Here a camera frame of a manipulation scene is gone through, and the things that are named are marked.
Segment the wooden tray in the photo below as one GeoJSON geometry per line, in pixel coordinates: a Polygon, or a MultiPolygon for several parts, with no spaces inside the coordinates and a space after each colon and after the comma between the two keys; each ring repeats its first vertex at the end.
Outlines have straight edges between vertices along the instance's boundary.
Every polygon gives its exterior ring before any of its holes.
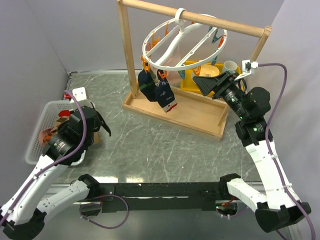
{"type": "Polygon", "coordinates": [[[122,107],[136,114],[150,117],[186,131],[201,134],[220,142],[224,133],[229,106],[220,100],[212,100],[193,92],[171,87],[178,105],[164,112],[157,102],[150,102],[138,91],[136,98],[128,94],[122,107]]]}

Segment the wooden drying rack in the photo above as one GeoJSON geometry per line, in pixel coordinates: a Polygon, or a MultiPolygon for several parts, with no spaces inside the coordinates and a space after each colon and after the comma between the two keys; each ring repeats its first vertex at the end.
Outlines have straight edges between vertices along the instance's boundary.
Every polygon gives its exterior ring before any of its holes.
{"type": "MultiPolygon", "coordinates": [[[[122,107],[128,111],[201,134],[219,142],[222,138],[227,115],[230,110],[224,101],[212,100],[210,97],[171,87],[178,105],[172,111],[165,113],[157,102],[149,102],[139,91],[135,73],[127,7],[172,18],[175,17],[177,11],[176,8],[140,0],[117,0],[124,55],[131,87],[131,91],[124,100],[122,107]]],[[[186,10],[182,12],[180,19],[259,38],[251,54],[252,61],[257,59],[272,30],[271,26],[260,28],[186,10]]]]}

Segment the yellow basket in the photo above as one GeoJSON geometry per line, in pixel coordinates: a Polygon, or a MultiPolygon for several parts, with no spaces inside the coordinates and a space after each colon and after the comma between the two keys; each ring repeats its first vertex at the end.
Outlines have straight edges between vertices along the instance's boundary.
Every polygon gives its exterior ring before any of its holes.
{"type": "MultiPolygon", "coordinates": [[[[196,63],[196,61],[185,61],[185,65],[190,65],[190,64],[194,64],[196,63]]],[[[214,66],[216,66],[220,73],[222,71],[222,68],[224,67],[223,63],[216,63],[214,66]]],[[[236,72],[238,74],[241,74],[241,68],[238,66],[238,68],[236,69],[236,72]]],[[[199,90],[199,88],[197,87],[197,85],[194,83],[194,81],[192,80],[192,74],[193,71],[192,69],[187,69],[185,70],[185,79],[180,83],[180,88],[183,91],[187,91],[187,92],[193,92],[196,94],[201,94],[201,91],[199,90]]],[[[208,97],[211,97],[214,94],[214,92],[211,92],[208,97]]]]}

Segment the gray marble tabletop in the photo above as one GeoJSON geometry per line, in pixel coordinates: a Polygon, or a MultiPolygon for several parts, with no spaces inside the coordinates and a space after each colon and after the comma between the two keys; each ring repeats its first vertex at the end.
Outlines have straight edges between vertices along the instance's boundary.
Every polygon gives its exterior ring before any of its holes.
{"type": "Polygon", "coordinates": [[[85,87],[112,131],[100,130],[81,165],[69,167],[56,184],[69,184],[82,174],[101,183],[216,182],[237,173],[260,182],[257,169],[236,135],[231,112],[221,142],[123,111],[130,91],[127,74],[73,74],[69,89],[85,87]]]}

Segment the white plastic basket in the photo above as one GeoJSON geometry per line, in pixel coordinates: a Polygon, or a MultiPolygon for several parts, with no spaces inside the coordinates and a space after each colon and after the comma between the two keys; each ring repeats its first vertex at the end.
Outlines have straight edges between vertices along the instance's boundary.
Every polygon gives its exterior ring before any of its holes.
{"type": "MultiPolygon", "coordinates": [[[[35,127],[34,133],[30,140],[30,144],[26,151],[25,161],[28,164],[36,165],[39,157],[42,154],[43,147],[40,145],[38,136],[39,134],[45,130],[52,128],[54,125],[55,120],[59,117],[59,113],[63,110],[70,110],[71,105],[68,100],[59,100],[59,101],[50,101],[48,102],[42,111],[42,114],[39,118],[39,121],[35,127]]],[[[81,155],[80,160],[77,162],[73,162],[71,165],[75,166],[84,160],[86,151],[83,152],[81,155]]]]}

